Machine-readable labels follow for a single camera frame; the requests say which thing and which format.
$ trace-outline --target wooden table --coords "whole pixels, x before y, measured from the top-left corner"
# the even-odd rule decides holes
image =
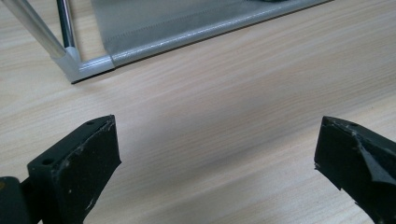
[[[61,38],[55,2],[31,1]],[[103,54],[72,1],[84,59]],[[0,4],[0,176],[114,114],[122,165],[85,223],[371,223],[314,170],[322,116],[396,141],[396,1],[299,11],[70,85]]]

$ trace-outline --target metal rod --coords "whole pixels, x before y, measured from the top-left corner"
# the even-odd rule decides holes
[[[52,58],[62,58],[66,51],[46,23],[26,0],[2,0],[23,26],[35,37]]]
[[[68,0],[57,0],[59,20],[61,22],[62,37],[64,39],[64,47],[76,47],[76,39],[73,31],[73,21],[70,13],[70,5]]]

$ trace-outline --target metal frame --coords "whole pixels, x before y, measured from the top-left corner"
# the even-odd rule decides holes
[[[47,51],[64,71],[71,83],[103,73],[115,68],[111,57],[107,54],[82,62],[76,45],[73,22],[68,0],[57,0],[59,17],[64,39],[64,47],[49,29],[46,23],[35,12],[27,0],[2,0],[6,7],[14,14],[30,34]]]

